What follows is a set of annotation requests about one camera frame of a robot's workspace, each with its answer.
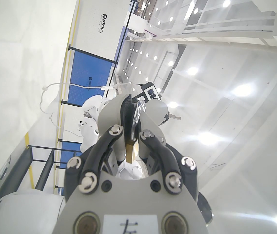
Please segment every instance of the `metal screw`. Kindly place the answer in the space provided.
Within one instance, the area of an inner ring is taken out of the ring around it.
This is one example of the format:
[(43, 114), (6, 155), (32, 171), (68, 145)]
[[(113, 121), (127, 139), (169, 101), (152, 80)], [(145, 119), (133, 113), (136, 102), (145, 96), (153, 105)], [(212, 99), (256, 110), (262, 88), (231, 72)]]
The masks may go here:
[(144, 137), (151, 137), (152, 133), (150, 131), (144, 131)]
[(196, 168), (195, 161), (189, 156), (184, 156), (181, 160), (182, 165), (188, 166), (192, 171)]
[(180, 179), (179, 179), (178, 177), (176, 177), (176, 176), (170, 177), (169, 182), (170, 182), (170, 185), (171, 185), (173, 188), (176, 188), (176, 187), (180, 187), (180, 186), (181, 186), (181, 181), (180, 181)]
[(160, 141), (161, 143), (164, 143), (164, 142), (165, 142), (165, 139), (164, 139), (163, 137), (159, 137), (159, 141)]
[(120, 128), (119, 128), (118, 126), (114, 125), (114, 126), (111, 128), (111, 131), (112, 131), (114, 134), (116, 134), (116, 133), (118, 133), (119, 129), (120, 129)]
[(84, 177), (81, 181), (81, 185), (84, 189), (89, 189), (92, 186), (93, 179), (90, 176)]
[(85, 116), (85, 118), (92, 118), (89, 112), (84, 112), (83, 116)]
[(165, 184), (167, 189), (174, 193), (179, 194), (181, 193), (181, 175), (176, 172), (169, 172), (165, 177)]
[(97, 184), (97, 177), (93, 172), (87, 172), (82, 179), (81, 184), (78, 186), (79, 191), (82, 193), (90, 193), (94, 190)]
[(118, 136), (121, 132), (122, 132), (121, 126), (118, 124), (115, 124), (114, 126), (112, 126), (111, 130), (108, 131), (108, 133), (111, 134), (112, 136)]
[(76, 168), (78, 169), (81, 166), (81, 158), (78, 156), (75, 156), (73, 158), (70, 158), (67, 162), (67, 169), (69, 168)]

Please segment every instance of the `white cable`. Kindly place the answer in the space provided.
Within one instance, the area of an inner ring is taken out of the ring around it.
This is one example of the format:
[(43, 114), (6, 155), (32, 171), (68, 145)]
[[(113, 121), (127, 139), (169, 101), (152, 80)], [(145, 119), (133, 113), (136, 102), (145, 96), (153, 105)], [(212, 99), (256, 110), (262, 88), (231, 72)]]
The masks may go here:
[[(123, 86), (123, 85), (139, 85), (139, 84), (134, 84), (134, 83), (133, 83), (133, 84), (122, 83), (122, 84), (115, 84), (115, 85), (112, 85), (112, 86), (84, 87), (84, 86), (80, 86), (80, 85), (76, 85), (76, 84), (72, 84), (72, 83), (52, 83), (52, 84), (49, 84), (49, 85), (46, 86), (46, 87), (42, 87), (42, 90), (43, 90), (43, 91), (42, 91), (42, 94), (41, 94), (41, 101), (40, 101), (40, 103), (39, 103), (39, 107), (40, 107), (40, 110), (41, 110), (43, 113), (45, 113), (45, 114), (49, 114), (49, 113), (45, 112), (45, 111), (42, 110), (42, 108), (41, 108), (41, 105), (42, 105), (42, 102), (43, 102), (43, 94), (48, 90), (48, 88), (49, 88), (50, 86), (53, 86), (53, 85), (70, 85), (70, 86), (82, 87), (82, 88), (86, 88), (86, 89), (93, 89), (93, 88), (95, 89), (95, 88), (104, 88), (104, 87), (111, 87), (111, 88), (114, 88), (114, 87)], [(53, 113), (52, 113), (51, 116), (49, 117), (49, 119), (51, 120), (52, 124), (53, 124), (56, 128), (61, 129), (60, 126), (57, 126), (57, 125), (54, 124), (54, 122), (52, 121), (52, 115), (53, 115)], [(77, 137), (82, 137), (82, 136), (79, 136), (79, 135), (77, 135), (77, 134), (75, 134), (75, 133), (69, 131), (69, 130), (64, 129), (64, 131), (67, 131), (67, 132), (69, 132), (69, 133), (72, 133), (72, 134), (76, 135)]]

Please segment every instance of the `joyson logo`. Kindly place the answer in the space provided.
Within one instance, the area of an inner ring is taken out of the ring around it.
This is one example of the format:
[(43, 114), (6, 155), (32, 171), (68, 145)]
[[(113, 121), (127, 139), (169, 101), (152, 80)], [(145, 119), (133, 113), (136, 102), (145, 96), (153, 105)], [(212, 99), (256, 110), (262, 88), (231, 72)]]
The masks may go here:
[(98, 32), (101, 33), (101, 34), (104, 31), (106, 19), (107, 19), (107, 14), (103, 13), (101, 18), (100, 18), (99, 29), (98, 29)]

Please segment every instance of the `white wall panel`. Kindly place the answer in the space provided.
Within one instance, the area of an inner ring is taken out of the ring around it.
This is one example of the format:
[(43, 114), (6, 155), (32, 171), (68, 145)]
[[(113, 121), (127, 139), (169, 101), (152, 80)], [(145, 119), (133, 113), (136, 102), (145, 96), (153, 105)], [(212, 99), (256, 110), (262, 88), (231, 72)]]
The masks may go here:
[(81, 0), (78, 31), (71, 45), (113, 60), (129, 3), (130, 0)]

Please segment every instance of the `black metal frame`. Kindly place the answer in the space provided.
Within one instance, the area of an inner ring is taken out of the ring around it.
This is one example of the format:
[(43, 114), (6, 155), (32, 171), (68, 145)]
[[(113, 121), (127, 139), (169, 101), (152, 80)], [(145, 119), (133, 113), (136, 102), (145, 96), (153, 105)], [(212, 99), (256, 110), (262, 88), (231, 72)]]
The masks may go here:
[[(47, 160), (37, 160), (33, 158), (33, 148), (42, 148), (42, 149), (49, 149), (51, 153)], [(0, 198), (16, 192), (18, 187), (20, 186), (22, 180), (24, 179), (30, 165), (32, 162), (44, 162), (44, 168), (41, 172), (41, 175), (36, 183), (35, 189), (43, 191), (50, 171), (54, 164), (67, 164), (67, 162), (59, 162), (54, 160), (55, 151), (64, 151), (64, 152), (77, 152), (76, 150), (69, 150), (69, 149), (59, 149), (53, 147), (43, 147), (43, 146), (36, 146), (36, 145), (28, 145), (21, 156), (18, 158), (17, 162), (13, 166), (12, 170), (9, 172), (7, 178), (0, 186)]]

